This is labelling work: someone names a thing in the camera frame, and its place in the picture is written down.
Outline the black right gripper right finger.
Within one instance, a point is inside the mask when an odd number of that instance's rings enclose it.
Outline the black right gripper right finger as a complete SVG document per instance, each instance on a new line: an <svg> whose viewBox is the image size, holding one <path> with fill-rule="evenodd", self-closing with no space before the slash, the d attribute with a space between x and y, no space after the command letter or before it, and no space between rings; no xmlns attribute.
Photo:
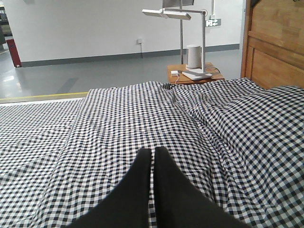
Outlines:
<svg viewBox="0 0 304 228"><path fill-rule="evenodd" d="M246 228L197 190L165 147L154 156L154 204L159 228Z"/></svg>

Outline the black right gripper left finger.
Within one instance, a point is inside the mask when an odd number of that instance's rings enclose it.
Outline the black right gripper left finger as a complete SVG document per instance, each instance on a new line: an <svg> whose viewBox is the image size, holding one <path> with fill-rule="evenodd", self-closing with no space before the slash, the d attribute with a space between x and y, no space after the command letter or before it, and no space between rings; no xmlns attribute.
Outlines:
<svg viewBox="0 0 304 228"><path fill-rule="evenodd" d="M151 173L150 149L140 149L119 184L69 228L147 228Z"/></svg>

